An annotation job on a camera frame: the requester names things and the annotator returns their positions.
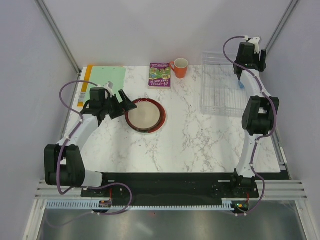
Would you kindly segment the red rimmed beige plate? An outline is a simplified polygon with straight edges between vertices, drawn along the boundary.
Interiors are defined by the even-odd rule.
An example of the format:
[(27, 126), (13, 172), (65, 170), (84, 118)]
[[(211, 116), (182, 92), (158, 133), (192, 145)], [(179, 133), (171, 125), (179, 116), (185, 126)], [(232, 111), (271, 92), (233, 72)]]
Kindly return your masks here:
[(165, 124), (167, 113), (159, 102), (151, 98), (138, 98), (133, 103), (137, 108), (127, 112), (125, 120), (134, 131), (151, 134), (157, 132)]

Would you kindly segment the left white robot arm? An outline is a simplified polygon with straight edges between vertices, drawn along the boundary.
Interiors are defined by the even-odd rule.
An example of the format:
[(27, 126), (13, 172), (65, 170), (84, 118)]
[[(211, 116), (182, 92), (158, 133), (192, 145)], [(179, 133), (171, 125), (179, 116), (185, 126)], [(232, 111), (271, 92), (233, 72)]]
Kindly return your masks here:
[(113, 120), (137, 108), (122, 89), (118, 93), (121, 102), (104, 87), (91, 88), (89, 100), (84, 104), (74, 129), (58, 143), (45, 147), (44, 176), (47, 185), (92, 187), (99, 197), (109, 193), (110, 185), (103, 180), (103, 174), (85, 168), (81, 150), (106, 116)]

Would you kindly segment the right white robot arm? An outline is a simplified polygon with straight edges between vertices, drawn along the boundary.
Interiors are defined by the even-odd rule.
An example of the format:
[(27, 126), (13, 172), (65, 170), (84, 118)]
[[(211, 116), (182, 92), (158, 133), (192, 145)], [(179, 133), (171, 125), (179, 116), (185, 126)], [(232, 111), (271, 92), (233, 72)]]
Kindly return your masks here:
[(254, 166), (258, 149), (263, 139), (275, 131), (280, 105), (280, 100), (270, 95), (260, 78), (260, 73), (266, 69), (267, 52), (260, 49), (259, 40), (254, 37), (241, 42), (233, 64), (234, 73), (248, 100), (241, 119), (244, 145), (229, 184), (229, 191), (235, 197), (256, 188)]

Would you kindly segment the blue plate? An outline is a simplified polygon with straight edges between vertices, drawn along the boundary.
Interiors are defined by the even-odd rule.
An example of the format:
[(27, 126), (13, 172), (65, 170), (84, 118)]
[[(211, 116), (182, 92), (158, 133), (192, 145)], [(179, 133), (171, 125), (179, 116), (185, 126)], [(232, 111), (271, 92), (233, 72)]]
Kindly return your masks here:
[(240, 89), (244, 89), (245, 88), (245, 86), (243, 85), (243, 83), (240, 80), (238, 81), (238, 86), (239, 86)]

